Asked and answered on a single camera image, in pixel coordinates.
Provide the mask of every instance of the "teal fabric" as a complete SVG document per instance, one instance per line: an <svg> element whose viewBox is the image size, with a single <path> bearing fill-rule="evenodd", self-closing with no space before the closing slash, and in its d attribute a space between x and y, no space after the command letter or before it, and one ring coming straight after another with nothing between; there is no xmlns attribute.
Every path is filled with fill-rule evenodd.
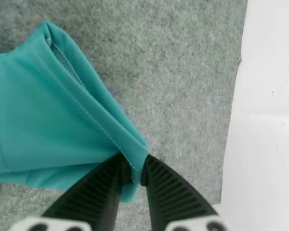
<svg viewBox="0 0 289 231"><path fill-rule="evenodd" d="M136 194L147 143L71 37L45 22L0 54L0 182L66 190L122 152Z"/></svg>

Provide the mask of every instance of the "fabric fold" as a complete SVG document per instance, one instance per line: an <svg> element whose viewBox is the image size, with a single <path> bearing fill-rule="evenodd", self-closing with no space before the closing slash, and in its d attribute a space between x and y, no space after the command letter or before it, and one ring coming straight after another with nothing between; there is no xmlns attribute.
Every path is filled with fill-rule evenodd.
<svg viewBox="0 0 289 231"><path fill-rule="evenodd" d="M0 54L0 134L6 161L0 182L23 184L26 176L27 185L39 188L66 190L122 152L134 182L123 189L122 201L135 196L148 155L145 140L85 55L50 22Z"/></svg>

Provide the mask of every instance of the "gray carpet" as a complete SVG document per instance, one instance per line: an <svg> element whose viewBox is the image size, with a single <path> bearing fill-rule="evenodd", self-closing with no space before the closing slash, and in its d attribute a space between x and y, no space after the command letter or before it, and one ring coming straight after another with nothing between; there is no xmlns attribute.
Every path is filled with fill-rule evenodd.
<svg viewBox="0 0 289 231"><path fill-rule="evenodd" d="M0 52L41 20L65 29L147 138L151 153L212 204L222 187L247 0L0 0ZM0 184L0 231L40 215L61 192ZM145 191L116 230L148 231Z"/></svg>

